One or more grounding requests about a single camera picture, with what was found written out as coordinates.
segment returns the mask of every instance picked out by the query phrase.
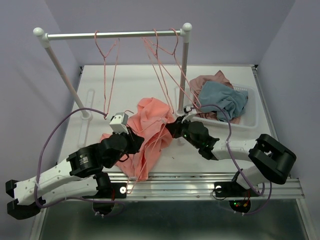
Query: blue cloth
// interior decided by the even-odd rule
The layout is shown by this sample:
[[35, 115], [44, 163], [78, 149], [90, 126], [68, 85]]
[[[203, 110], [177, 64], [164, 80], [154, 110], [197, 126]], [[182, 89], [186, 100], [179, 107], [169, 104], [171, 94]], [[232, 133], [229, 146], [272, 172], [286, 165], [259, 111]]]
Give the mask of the blue cloth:
[[[224, 110], [229, 120], [243, 115], [248, 102], [247, 91], [236, 91], [219, 82], [207, 81], [199, 93], [198, 99], [202, 106], [215, 104]], [[215, 106], [200, 108], [201, 112], [216, 112], [219, 121], [227, 122], [225, 115]]]

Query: white plastic basket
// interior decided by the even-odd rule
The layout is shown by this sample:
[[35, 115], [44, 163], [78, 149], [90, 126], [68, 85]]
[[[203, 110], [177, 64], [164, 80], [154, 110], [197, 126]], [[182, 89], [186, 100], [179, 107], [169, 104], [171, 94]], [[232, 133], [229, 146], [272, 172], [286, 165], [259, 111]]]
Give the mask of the white plastic basket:
[[[248, 92], [248, 102], [245, 105], [245, 113], [241, 116], [241, 120], [239, 124], [231, 123], [232, 128], [239, 129], [239, 130], [250, 130], [255, 129], [258, 126], [258, 93], [255, 89], [253, 89], [250, 86], [244, 86], [244, 85], [238, 85], [238, 84], [232, 84], [233, 89], [237, 91], [247, 91]], [[178, 103], [179, 103], [179, 87], [175, 88], [175, 98], [176, 98], [176, 109], [178, 109]], [[190, 92], [190, 88], [188, 85], [185, 86], [185, 93], [188, 94], [190, 99], [194, 99], [194, 95]], [[190, 105], [191, 101], [187, 98], [187, 96], [184, 96], [183, 101], [184, 106]], [[214, 125], [217, 127], [223, 127], [227, 128], [228, 123], [222, 122], [218, 120], [211, 120], [206, 119], [202, 117], [194, 117], [194, 121], [200, 121], [203, 122], [203, 124], [207, 125]]]

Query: clothing rack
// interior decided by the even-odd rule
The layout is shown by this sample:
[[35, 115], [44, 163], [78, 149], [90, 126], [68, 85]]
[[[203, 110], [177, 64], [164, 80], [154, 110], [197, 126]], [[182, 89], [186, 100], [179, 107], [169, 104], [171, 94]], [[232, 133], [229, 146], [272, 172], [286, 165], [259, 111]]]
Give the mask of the clothing rack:
[[[100, 39], [110, 39], [110, 38], [141, 38], [141, 37], [155, 37], [156, 34], [159, 37], [170, 37], [170, 36], [178, 36], [183, 37], [183, 50], [182, 50], [182, 64], [181, 64], [181, 76], [180, 76], [180, 92], [179, 92], [179, 102], [178, 102], [178, 110], [177, 114], [183, 115], [183, 106], [184, 106], [184, 90], [186, 85], [185, 75], [187, 73], [187, 61], [188, 61], [188, 49], [189, 49], [189, 41], [190, 41], [190, 32], [192, 30], [192, 25], [190, 23], [183, 24], [181, 29], [173, 30], [159, 30], [159, 31], [122, 31], [122, 32], [98, 32], [96, 34], [97, 38]], [[40, 28], [36, 27], [33, 30], [33, 34], [39, 39], [41, 45], [44, 47], [46, 53], [49, 55], [51, 61], [53, 62], [55, 68], [59, 72], [62, 80], [64, 81], [66, 87], [69, 89], [75, 103], [79, 108], [84, 108], [84, 104], [80, 100], [76, 90], [72, 86], [66, 72], [64, 71], [62, 65], [60, 64], [58, 58], [56, 57], [53, 49], [51, 48], [50, 41], [57, 40], [75, 40], [75, 39], [93, 39], [95, 37], [95, 33], [63, 33], [63, 34], [48, 34]], [[90, 96], [87, 96], [87, 101], [90, 99], [93, 93]], [[89, 121], [92, 118], [91, 114], [82, 110], [82, 119], [85, 121]]]

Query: white cable clip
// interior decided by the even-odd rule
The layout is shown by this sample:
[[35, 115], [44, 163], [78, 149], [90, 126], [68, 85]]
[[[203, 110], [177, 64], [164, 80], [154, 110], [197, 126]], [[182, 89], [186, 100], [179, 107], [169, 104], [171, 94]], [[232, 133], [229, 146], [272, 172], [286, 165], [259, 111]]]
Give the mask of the white cable clip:
[[185, 111], [186, 113], [191, 112], [191, 110], [192, 110], [191, 107], [192, 107], [191, 105], [185, 106], [185, 107], [184, 107], [184, 111]]
[[38, 190], [40, 190], [40, 185], [39, 185], [39, 183], [37, 183], [36, 180], [34, 180], [33, 183], [37, 186]]
[[181, 122], [183, 123], [184, 121], [190, 121], [196, 114], [197, 114], [196, 109], [190, 110], [188, 114], [184, 116]]

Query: pink towel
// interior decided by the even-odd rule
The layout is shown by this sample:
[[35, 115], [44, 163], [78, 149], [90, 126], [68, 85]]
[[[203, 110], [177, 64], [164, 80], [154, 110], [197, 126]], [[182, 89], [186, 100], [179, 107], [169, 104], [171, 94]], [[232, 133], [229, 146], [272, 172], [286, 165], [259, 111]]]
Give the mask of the pink towel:
[[[194, 91], [194, 94], [198, 97], [203, 85], [208, 82], [217, 82], [223, 85], [226, 85], [229, 88], [234, 89], [232, 84], [228, 79], [226, 79], [225, 75], [221, 70], [219, 70], [215, 75], [201, 75], [196, 77], [195, 79], [192, 79], [190, 81], [191, 89]], [[211, 120], [217, 120], [217, 116], [214, 112], [207, 112], [207, 113], [201, 113], [198, 111], [199, 114], [197, 114], [197, 117], [203, 118], [203, 119], [211, 119]], [[230, 122], [233, 124], [239, 124], [241, 117], [233, 118]]]
[[[129, 117], [127, 124], [137, 135], [144, 138], [144, 142], [140, 152], [130, 154], [128, 160], [118, 161], [116, 166], [128, 177], [136, 177], [138, 181], [147, 180], [149, 171], [161, 155], [161, 149], [168, 147], [173, 140], [165, 125], [174, 121], [167, 104], [153, 97], [141, 99], [137, 114]], [[110, 134], [102, 134], [100, 141], [109, 136]]]

